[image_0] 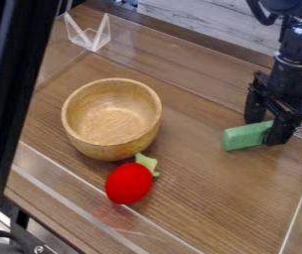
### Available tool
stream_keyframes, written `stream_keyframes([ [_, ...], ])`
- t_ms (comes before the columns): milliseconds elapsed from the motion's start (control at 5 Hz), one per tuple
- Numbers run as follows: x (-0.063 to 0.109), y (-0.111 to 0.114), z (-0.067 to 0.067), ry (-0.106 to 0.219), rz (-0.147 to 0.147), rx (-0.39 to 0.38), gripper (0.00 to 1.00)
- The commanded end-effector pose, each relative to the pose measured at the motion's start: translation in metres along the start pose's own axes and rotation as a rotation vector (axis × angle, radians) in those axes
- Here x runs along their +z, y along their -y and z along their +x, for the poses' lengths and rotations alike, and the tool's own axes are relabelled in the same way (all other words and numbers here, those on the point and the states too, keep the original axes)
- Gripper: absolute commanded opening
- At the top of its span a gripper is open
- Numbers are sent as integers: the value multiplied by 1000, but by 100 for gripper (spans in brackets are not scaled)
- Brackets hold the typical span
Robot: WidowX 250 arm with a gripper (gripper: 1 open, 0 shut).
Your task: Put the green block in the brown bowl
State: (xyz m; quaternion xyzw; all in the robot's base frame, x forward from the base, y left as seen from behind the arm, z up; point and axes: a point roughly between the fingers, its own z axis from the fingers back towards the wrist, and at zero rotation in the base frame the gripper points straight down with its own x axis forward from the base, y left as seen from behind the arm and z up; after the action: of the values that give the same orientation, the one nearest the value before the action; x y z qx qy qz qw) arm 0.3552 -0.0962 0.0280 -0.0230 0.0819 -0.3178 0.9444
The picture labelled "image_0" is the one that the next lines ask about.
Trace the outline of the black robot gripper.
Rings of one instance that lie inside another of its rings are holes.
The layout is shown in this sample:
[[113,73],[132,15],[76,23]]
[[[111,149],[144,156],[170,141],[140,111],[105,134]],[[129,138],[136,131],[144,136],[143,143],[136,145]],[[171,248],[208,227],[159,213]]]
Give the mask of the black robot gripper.
[[302,58],[277,54],[270,73],[259,70],[253,74],[245,123],[261,122],[266,111],[274,115],[274,120],[263,144],[286,144],[302,122]]

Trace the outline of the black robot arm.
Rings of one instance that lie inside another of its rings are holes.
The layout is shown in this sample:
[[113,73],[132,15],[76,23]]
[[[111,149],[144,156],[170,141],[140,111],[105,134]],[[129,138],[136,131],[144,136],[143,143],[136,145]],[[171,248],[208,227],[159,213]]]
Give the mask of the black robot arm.
[[262,143],[285,144],[302,124],[302,0],[245,0],[257,21],[270,26],[282,18],[279,49],[270,74],[257,71],[245,102],[243,118],[257,124],[265,112],[273,124]]

